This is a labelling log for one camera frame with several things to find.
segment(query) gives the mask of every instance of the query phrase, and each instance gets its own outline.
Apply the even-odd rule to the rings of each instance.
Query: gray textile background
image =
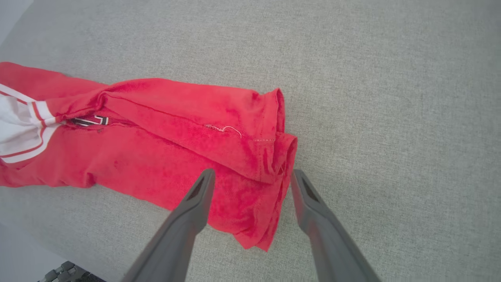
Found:
[[[496,0],[38,0],[0,59],[114,83],[280,87],[303,169],[383,278],[499,279]],[[110,191],[0,189],[0,220],[109,282],[167,212]],[[190,280],[311,280],[290,193],[269,253],[207,228]]]

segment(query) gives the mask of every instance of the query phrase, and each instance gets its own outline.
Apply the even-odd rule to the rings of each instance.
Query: loose white thread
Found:
[[[217,131],[220,131],[220,132],[224,132],[224,130],[225,130],[226,128],[231,128],[231,129],[235,130],[236,132],[238,132],[238,134],[240,134],[240,138],[242,138],[242,133],[240,133],[240,131],[236,130],[233,126],[225,126],[225,127],[223,127],[223,128],[221,129],[221,128],[218,128],[218,127],[216,127],[216,126],[214,126],[214,125],[206,124],[206,125],[205,125],[205,127],[209,127],[209,128],[211,128],[211,129],[214,129],[214,130],[217,130]]]

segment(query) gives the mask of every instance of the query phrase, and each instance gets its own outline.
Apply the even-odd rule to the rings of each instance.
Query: wrinkled fabric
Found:
[[[0,185],[98,183],[172,210],[213,168],[208,223],[269,249],[297,148],[279,89],[105,85],[4,62],[0,93]]]

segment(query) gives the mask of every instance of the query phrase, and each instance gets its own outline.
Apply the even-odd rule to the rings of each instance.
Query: folded clothing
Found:
[[[172,210],[216,172],[209,224],[268,250],[297,148],[279,89],[105,85],[0,63],[0,185],[95,183]]]

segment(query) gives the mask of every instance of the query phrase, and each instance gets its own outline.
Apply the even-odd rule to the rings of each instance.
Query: red garment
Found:
[[[244,248],[270,247],[297,147],[279,89],[105,85],[4,62],[0,92],[0,185],[98,183],[172,210],[213,168],[209,224]]]

